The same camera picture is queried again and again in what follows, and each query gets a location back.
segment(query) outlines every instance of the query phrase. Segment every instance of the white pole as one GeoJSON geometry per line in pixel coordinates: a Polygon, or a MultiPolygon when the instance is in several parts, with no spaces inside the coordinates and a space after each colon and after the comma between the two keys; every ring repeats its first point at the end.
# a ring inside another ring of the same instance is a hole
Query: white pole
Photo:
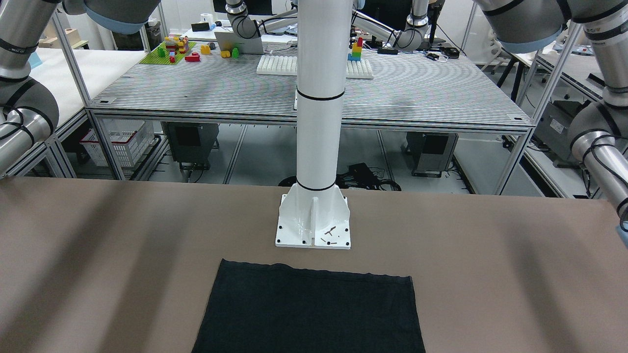
{"type": "Polygon", "coordinates": [[[335,185],[352,0],[301,0],[296,178],[275,244],[349,249],[349,208],[335,185]]]}

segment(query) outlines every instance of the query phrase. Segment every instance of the brown table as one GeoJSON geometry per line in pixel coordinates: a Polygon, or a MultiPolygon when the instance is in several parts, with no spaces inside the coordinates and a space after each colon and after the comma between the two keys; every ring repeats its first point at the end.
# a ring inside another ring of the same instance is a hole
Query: brown table
{"type": "Polygon", "coordinates": [[[628,351],[600,200],[349,190],[349,251],[274,246],[276,187],[0,180],[0,352],[190,352],[220,259],[414,280],[428,352],[628,351]]]}

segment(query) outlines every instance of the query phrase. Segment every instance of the white keyboard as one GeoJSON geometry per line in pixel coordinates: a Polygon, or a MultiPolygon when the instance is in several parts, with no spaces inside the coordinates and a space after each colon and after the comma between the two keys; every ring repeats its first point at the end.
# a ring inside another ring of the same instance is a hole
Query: white keyboard
{"type": "MultiPolygon", "coordinates": [[[[260,75],[296,76],[296,57],[262,55],[257,65],[260,75]]],[[[373,69],[368,60],[353,62],[347,60],[347,77],[350,79],[374,79],[373,69]]]]}

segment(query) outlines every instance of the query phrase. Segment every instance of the white basket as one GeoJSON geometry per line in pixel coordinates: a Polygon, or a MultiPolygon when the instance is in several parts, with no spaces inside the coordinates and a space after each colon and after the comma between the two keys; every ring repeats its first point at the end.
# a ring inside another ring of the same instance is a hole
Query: white basket
{"type": "MultiPolygon", "coordinates": [[[[142,120],[119,120],[109,124],[109,136],[120,165],[133,167],[154,139],[153,123],[142,120]]],[[[107,166],[107,160],[98,143],[98,137],[90,129],[80,141],[97,166],[107,166]]]]}

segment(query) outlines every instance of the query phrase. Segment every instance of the folded black fabric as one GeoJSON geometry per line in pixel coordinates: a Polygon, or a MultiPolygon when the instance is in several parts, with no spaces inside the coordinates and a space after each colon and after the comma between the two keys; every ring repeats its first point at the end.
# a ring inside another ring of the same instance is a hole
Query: folded black fabric
{"type": "Polygon", "coordinates": [[[425,352],[412,278],[222,260],[192,353],[425,352]]]}

